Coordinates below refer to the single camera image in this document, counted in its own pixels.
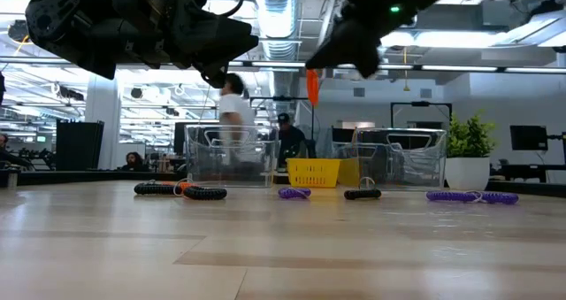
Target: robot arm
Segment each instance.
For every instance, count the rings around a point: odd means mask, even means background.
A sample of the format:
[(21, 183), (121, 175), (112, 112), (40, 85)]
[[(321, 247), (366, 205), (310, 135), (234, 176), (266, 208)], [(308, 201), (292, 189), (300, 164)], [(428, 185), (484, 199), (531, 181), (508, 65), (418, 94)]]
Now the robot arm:
[(215, 88), (230, 61), (253, 49), (251, 25), (206, 12), (206, 0), (31, 0), (31, 40), (113, 79), (117, 64), (194, 67)]
[(347, 0), (330, 36), (307, 60), (307, 69), (353, 64), (368, 78), (378, 70), (380, 38), (438, 0)]

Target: man in white shirt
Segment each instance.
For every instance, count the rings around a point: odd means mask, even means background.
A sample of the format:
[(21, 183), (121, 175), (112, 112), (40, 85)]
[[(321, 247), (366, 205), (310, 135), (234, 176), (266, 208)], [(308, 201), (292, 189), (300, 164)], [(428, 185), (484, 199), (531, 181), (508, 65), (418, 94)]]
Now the man in white shirt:
[[(240, 78), (235, 73), (229, 73), (226, 75), (226, 84), (220, 91), (220, 125), (222, 126), (254, 126), (255, 113), (250, 108), (249, 103), (242, 99), (241, 95), (244, 92), (244, 84)], [(241, 128), (224, 128), (225, 132), (221, 132), (220, 137), (222, 138), (222, 143), (229, 147), (234, 146), (234, 142), (246, 142), (242, 138), (246, 138), (250, 141), (256, 140), (256, 130), (254, 128), (242, 130)], [(243, 146), (238, 151), (237, 160), (239, 161), (254, 161), (254, 153), (246, 149), (247, 146)], [(230, 164), (232, 150), (226, 151), (226, 162)]]

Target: potted plant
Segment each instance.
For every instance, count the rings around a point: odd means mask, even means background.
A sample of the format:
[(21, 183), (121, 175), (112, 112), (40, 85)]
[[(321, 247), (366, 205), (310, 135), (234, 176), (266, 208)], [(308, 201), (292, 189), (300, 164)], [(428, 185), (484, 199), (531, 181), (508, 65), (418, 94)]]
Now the potted plant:
[(489, 154), (495, 142), (491, 123), (482, 123), (479, 113), (465, 122), (455, 116), (448, 131), (445, 176), (451, 189), (484, 190), (489, 181)]

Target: orange tag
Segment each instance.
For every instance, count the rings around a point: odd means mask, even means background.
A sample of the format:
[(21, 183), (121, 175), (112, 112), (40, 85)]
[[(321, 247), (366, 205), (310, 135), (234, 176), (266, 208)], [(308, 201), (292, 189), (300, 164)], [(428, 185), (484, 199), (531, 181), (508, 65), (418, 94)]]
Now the orange tag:
[(318, 74), (316, 70), (307, 70), (307, 95), (313, 107), (318, 105)]

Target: person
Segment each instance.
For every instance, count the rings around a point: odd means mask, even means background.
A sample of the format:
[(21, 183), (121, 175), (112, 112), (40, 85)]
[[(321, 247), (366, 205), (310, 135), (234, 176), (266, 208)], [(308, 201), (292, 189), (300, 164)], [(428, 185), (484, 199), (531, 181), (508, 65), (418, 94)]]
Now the person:
[(0, 161), (8, 161), (10, 164), (24, 166), (27, 170), (34, 170), (34, 165), (31, 162), (10, 154), (6, 149), (7, 145), (8, 135), (0, 135)]
[(138, 152), (129, 152), (126, 155), (126, 164), (122, 166), (122, 171), (149, 172), (149, 169), (143, 164), (143, 158)]
[(298, 147), (301, 142), (306, 140), (304, 133), (291, 124), (291, 118), (287, 113), (281, 113), (277, 117), (279, 123), (279, 166), (285, 164), (285, 152), (291, 150), (293, 147)]
[[(249, 106), (249, 103), (242, 99), (242, 94), (245, 90), (245, 86), (240, 76), (235, 73), (229, 73), (226, 75), (226, 84), (220, 91), (220, 101), (218, 103), (218, 111), (220, 113), (220, 125), (221, 126), (245, 126), (253, 127), (255, 113)], [(225, 132), (220, 133), (220, 138), (222, 142), (231, 146), (233, 141), (239, 141), (243, 136), (250, 137), (254, 135), (248, 135), (248, 132), (241, 131), (239, 128), (228, 128), (225, 127)], [(240, 161), (253, 161), (250, 155), (246, 155), (244, 150), (240, 150), (240, 155), (237, 157)], [(225, 156), (225, 162), (231, 164), (231, 160), (236, 158), (233, 156), (233, 151), (228, 150)]]

